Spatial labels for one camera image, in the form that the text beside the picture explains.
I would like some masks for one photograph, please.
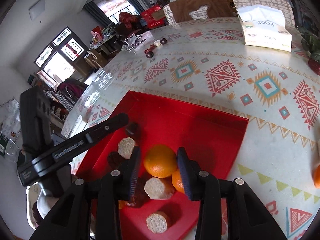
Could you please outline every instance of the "screw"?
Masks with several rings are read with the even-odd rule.
[[[200,175],[201,177],[208,177],[208,176],[209,176],[209,173],[208,173],[207,171],[200,171],[200,172],[199,172],[199,175]]]
[[[244,180],[241,179],[241,178],[237,178],[237,179],[235,180],[235,182],[236,182],[236,184],[238,184],[238,185],[243,185],[243,184],[244,184]]]
[[[114,171],[111,171],[111,176],[113,176],[113,177],[116,177],[116,176],[119,176],[120,175],[120,171],[118,171],[118,170],[114,170]]]
[[[84,180],[83,179],[76,179],[76,181],[75,181],[75,184],[76,185],[82,185],[84,183]]]

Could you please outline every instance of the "brown cloth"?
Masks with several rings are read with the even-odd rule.
[[[207,15],[209,18],[233,17],[228,0],[177,0],[169,3],[177,23],[193,20],[189,13],[199,10],[204,5],[208,5]]]

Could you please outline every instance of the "round table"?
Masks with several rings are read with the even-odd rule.
[[[69,137],[106,120],[128,90],[248,118],[227,179],[243,178],[287,238],[297,240],[320,207],[320,190],[312,180],[319,162],[320,80],[307,65],[298,30],[288,31],[291,53],[245,46],[238,18],[194,20],[147,32],[146,41],[134,51],[121,51],[104,68],[69,113],[62,133]],[[163,37],[168,43],[147,59],[144,50]],[[73,172],[84,155],[74,159]]]

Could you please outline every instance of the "square ceiling lamp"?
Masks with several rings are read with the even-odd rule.
[[[30,19],[34,21],[45,10],[44,0],[39,0],[35,5],[29,9]]]

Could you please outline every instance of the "orange fruit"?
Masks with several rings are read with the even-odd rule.
[[[148,173],[157,178],[169,177],[178,168],[175,152],[163,144],[147,151],[143,165]]]
[[[179,169],[172,173],[172,185],[179,192],[183,194],[185,193]]]
[[[320,165],[313,174],[313,183],[315,184],[316,188],[320,188]]]

